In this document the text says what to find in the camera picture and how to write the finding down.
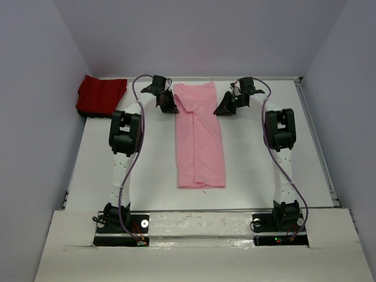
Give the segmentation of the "pink t shirt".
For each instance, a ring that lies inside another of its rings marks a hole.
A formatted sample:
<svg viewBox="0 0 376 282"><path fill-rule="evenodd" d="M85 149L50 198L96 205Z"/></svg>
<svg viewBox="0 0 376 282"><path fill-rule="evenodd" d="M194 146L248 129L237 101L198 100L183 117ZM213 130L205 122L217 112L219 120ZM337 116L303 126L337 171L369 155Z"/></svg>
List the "pink t shirt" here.
<svg viewBox="0 0 376 282"><path fill-rule="evenodd" d="M214 82L176 83L174 101L177 185L181 189L224 188L226 172Z"/></svg>

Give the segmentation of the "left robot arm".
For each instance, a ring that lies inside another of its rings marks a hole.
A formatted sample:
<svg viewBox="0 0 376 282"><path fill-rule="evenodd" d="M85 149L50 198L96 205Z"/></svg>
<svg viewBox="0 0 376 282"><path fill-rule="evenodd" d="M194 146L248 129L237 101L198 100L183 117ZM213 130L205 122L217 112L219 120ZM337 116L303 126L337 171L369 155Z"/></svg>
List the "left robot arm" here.
<svg viewBox="0 0 376 282"><path fill-rule="evenodd" d="M130 231L130 175L140 156L145 136L146 106L156 102L162 113L177 114L171 90L172 79L159 75L140 75L132 82L135 103L113 112L109 131L109 146L114 156L113 183L109 203L103 209L102 225L110 225L138 239L139 231Z"/></svg>

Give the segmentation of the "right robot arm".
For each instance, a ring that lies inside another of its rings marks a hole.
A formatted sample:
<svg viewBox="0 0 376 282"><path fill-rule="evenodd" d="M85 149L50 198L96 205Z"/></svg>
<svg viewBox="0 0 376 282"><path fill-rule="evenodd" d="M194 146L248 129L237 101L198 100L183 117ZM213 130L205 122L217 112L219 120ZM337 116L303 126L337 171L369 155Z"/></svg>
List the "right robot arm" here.
<svg viewBox="0 0 376 282"><path fill-rule="evenodd" d="M294 237L306 222L298 199L303 196L292 180L291 155L297 140L294 111L270 101L271 87L260 79L244 77L230 84L230 90L213 112L217 116L233 116L237 109L248 106L261 115L261 128L266 149L273 162L274 199L268 214L253 217L250 227L255 233L285 232Z"/></svg>

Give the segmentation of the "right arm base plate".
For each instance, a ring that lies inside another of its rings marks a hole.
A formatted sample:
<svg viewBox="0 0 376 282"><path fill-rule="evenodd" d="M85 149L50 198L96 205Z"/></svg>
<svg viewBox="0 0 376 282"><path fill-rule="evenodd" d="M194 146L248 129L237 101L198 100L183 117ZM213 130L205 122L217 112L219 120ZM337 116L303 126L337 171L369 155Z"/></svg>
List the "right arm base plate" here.
<svg viewBox="0 0 376 282"><path fill-rule="evenodd" d="M252 215L249 224L253 232L253 243L256 247L274 246L306 246L308 247L308 236L306 228L302 231L304 218L300 216L291 223L284 223L277 226L271 213L256 213Z"/></svg>

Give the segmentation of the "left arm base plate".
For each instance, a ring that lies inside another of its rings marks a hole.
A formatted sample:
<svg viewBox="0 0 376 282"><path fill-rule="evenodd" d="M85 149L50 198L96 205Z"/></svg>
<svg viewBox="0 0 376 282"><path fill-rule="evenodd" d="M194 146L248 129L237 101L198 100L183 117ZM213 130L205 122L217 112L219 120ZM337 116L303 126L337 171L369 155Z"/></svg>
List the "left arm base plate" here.
<svg viewBox="0 0 376 282"><path fill-rule="evenodd" d="M146 213L132 213L126 229L118 224L105 222L103 213L92 217L96 223L93 244L97 247L148 247L150 216Z"/></svg>

